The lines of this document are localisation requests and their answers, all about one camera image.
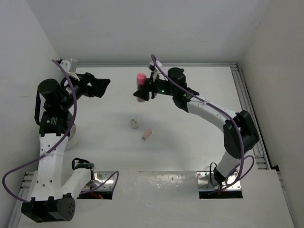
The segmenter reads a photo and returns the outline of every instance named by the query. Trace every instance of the wall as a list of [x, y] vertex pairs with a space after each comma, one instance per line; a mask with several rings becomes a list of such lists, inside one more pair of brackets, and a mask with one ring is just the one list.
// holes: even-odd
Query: wall
[[267, 150], [278, 163], [297, 227], [304, 227], [304, 1], [273, 0], [242, 68]]
[[238, 62], [270, 0], [27, 0], [62, 57]]
[[[0, 1], [0, 176], [38, 156], [35, 96], [40, 81], [57, 78], [58, 58], [25, 0]], [[7, 179], [18, 192], [24, 170]], [[0, 187], [0, 227], [7, 227], [15, 200]]]

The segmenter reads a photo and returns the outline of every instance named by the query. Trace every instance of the small beige object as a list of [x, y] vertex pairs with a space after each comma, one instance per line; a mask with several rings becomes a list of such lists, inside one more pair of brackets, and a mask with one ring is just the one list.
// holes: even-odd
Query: small beige object
[[152, 134], [152, 129], [147, 130], [142, 138], [146, 141], [150, 134]]
[[132, 119], [131, 120], [132, 128], [137, 129], [138, 128], [138, 121], [137, 119]]

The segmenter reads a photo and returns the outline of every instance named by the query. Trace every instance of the small pink block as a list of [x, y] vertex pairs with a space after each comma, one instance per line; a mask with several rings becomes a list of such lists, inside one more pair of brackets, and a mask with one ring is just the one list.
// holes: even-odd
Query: small pink block
[[145, 132], [145, 134], [143, 134], [143, 139], [147, 140], [147, 138], [150, 136], [150, 134], [152, 133], [152, 129], [149, 129]]

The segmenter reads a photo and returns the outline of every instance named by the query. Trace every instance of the black strap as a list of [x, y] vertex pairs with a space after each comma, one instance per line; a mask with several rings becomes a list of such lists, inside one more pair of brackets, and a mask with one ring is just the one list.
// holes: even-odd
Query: black strap
[[39, 94], [39, 92], [38, 92], [38, 90], [37, 90], [34, 119], [35, 119], [35, 122], [36, 122], [36, 124], [37, 124], [38, 126], [40, 126], [40, 121], [39, 121], [40, 106], [41, 106], [41, 99], [40, 99], [40, 94]]
[[91, 162], [89, 162], [88, 160], [85, 160], [85, 159], [81, 159], [81, 158], [74, 158], [72, 160], [72, 170], [75, 169], [75, 161], [78, 161], [78, 164], [83, 164], [83, 163], [88, 163], [90, 164]]

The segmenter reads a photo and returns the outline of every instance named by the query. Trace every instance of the white wall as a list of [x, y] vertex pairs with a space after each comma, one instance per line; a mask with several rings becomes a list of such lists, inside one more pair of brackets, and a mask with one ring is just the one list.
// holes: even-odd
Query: white wall
[[[0, 1], [0, 176], [39, 153], [34, 122], [38, 84], [60, 72], [51, 63], [58, 58], [25, 0]], [[25, 170], [9, 176], [18, 193]], [[15, 200], [0, 187], [0, 227], [7, 227]]]
[[27, 0], [62, 57], [238, 62], [270, 0]]
[[304, 1], [273, 0], [242, 67], [267, 150], [304, 227]]

